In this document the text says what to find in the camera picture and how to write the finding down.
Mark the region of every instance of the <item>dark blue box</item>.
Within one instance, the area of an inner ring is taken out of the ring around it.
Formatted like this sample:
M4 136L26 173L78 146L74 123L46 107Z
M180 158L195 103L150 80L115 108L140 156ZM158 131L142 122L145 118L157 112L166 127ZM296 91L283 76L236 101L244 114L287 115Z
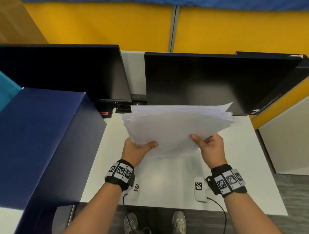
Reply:
M24 88L0 112L0 207L24 210L16 233L80 201L105 127L79 92Z

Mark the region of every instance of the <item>foot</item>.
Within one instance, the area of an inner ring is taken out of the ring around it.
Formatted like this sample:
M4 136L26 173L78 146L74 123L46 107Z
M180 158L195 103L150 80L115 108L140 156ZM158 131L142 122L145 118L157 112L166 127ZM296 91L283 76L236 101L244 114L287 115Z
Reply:
M187 232L186 218L181 211L175 211L173 215L173 228L176 234L186 234Z
M128 213L125 216L125 222L124 222L125 234L129 234L130 232L137 233L137 231L138 231L137 226L138 226L138 222L137 222L136 215L133 212Z

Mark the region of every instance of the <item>floor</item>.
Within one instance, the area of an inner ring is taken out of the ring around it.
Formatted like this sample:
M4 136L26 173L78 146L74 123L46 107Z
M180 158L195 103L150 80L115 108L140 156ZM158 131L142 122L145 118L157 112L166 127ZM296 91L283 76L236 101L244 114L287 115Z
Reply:
M308 234L309 230L309 176L273 174L278 190L289 216L269 215L270 219L284 234ZM80 203L75 216L86 203ZM150 227L153 234L172 233L172 216L176 209L157 207L134 207L119 205L115 213L110 234L123 234L123 221L128 212L134 212L138 218L138 227ZM224 214L219 211L181 210L186 217L187 233L222 234ZM234 229L228 218L226 234Z

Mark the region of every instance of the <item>person's left hand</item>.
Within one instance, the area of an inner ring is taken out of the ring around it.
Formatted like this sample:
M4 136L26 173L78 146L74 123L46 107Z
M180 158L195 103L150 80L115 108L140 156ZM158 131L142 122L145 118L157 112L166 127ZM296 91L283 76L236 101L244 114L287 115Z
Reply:
M124 159L127 162L131 163L132 166L134 166L135 168L141 163L141 161L148 153L148 151L157 147L158 145L159 145L158 142L151 141L144 146L140 146L138 144L133 143L131 139L128 137L125 140L125 145L122 150L121 159Z

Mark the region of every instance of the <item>black monitor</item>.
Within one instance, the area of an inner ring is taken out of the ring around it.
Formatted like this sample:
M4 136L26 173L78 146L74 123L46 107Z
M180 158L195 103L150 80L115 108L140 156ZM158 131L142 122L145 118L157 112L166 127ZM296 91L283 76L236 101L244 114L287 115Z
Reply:
M272 91L301 61L296 56L147 52L147 105L206 106L233 102L228 111L234 115L257 114L278 98Z
M131 102L118 45L2 45L0 71L21 87L86 92Z

